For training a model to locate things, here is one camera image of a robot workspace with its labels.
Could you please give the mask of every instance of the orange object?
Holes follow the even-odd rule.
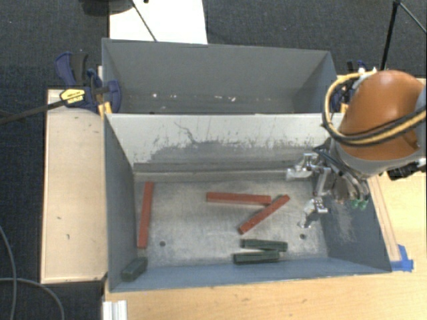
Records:
[[[280,207],[285,205],[290,200],[288,195],[284,195],[279,199],[276,199],[273,203],[268,205],[264,210],[254,215],[249,221],[239,227],[239,232],[243,235],[252,229],[255,225],[262,222],[265,218],[271,215],[274,211],[277,211]]]
[[[269,195],[248,195],[241,193],[207,192],[206,201],[211,203],[263,205],[272,203]]]
[[[145,249],[148,244],[148,227],[151,213],[151,202],[153,200],[154,183],[148,181],[144,184],[144,195],[142,198],[141,218],[139,220],[139,236],[137,246]]]
[[[379,71],[366,78],[357,89],[340,125],[341,133],[354,135],[381,128],[415,110],[423,84],[397,70]],[[351,147],[341,145],[353,157],[363,160],[397,160],[418,150],[414,130],[378,145]]]

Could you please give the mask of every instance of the yellow cable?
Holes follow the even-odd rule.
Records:
[[[341,132],[339,132],[334,125],[332,124],[332,120],[330,118],[330,110],[329,110],[329,104],[330,104],[330,97],[332,96],[332,94],[334,93],[335,88],[341,84],[344,83],[345,81],[349,80],[349,79],[355,79],[355,78],[359,78],[363,75],[371,75],[375,73],[375,71],[369,71],[369,72],[365,72],[365,73],[351,73],[349,75],[345,75],[343,77],[340,77],[339,79],[337,79],[335,82],[332,83],[332,85],[330,86],[330,88],[328,89],[328,92],[326,93],[325,96],[325,105],[324,105],[324,110],[325,110],[325,119],[326,119],[326,123],[329,125],[330,130],[337,136],[343,138],[343,140],[345,142],[347,142],[348,144],[354,144],[354,145],[369,145],[371,143],[375,143],[381,140],[384,140],[390,136],[396,135],[401,131],[405,131],[411,127],[413,127],[417,122],[423,120],[426,118],[426,111],[423,111],[422,113],[416,115],[415,117],[412,117],[411,119],[407,120],[406,122],[404,122],[401,125],[398,125],[396,127],[393,127],[391,129],[389,129],[388,131],[385,131],[381,134],[377,134],[377,135],[373,135],[371,137],[368,137],[366,139],[360,139],[360,140],[351,140],[351,136],[347,136],[345,134],[342,134]]]

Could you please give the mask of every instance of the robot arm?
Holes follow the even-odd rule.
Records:
[[[337,129],[330,103],[350,89],[354,95]],[[387,171],[396,179],[425,169],[426,88],[415,77],[392,70],[341,77],[328,89],[322,117],[330,138],[289,175],[312,174],[314,198],[306,215],[324,210],[325,195],[364,208],[367,178]]]
[[[332,157],[362,179],[425,158],[426,88],[415,77],[391,70],[369,74],[357,87],[339,130],[329,118],[334,85],[323,114]]]

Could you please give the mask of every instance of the red block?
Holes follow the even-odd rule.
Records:
[[[248,195],[241,193],[207,192],[206,201],[224,204],[263,205],[272,203],[269,195]]]
[[[243,235],[252,229],[255,225],[262,222],[265,218],[271,215],[274,211],[277,211],[280,207],[285,205],[290,200],[288,195],[284,195],[279,199],[275,200],[272,204],[268,205],[261,212],[254,215],[249,221],[244,223],[241,227],[239,227],[239,232]]]
[[[142,198],[141,219],[139,220],[139,236],[137,246],[145,249],[148,244],[148,227],[151,213],[151,202],[153,200],[154,183],[148,181],[144,184],[144,195]]]

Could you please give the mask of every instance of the gray bin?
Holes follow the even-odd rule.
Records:
[[[284,170],[326,139],[319,112],[335,76],[326,51],[104,39],[103,77],[123,91],[120,113],[105,118],[111,291],[391,271],[372,202],[360,211],[326,200],[329,215],[297,226],[312,182],[285,181]],[[155,187],[141,250],[145,181]],[[262,207],[207,203],[208,191],[291,200],[240,235]],[[242,238],[287,241],[288,251],[277,263],[235,266]],[[122,281],[138,256],[147,271]]]

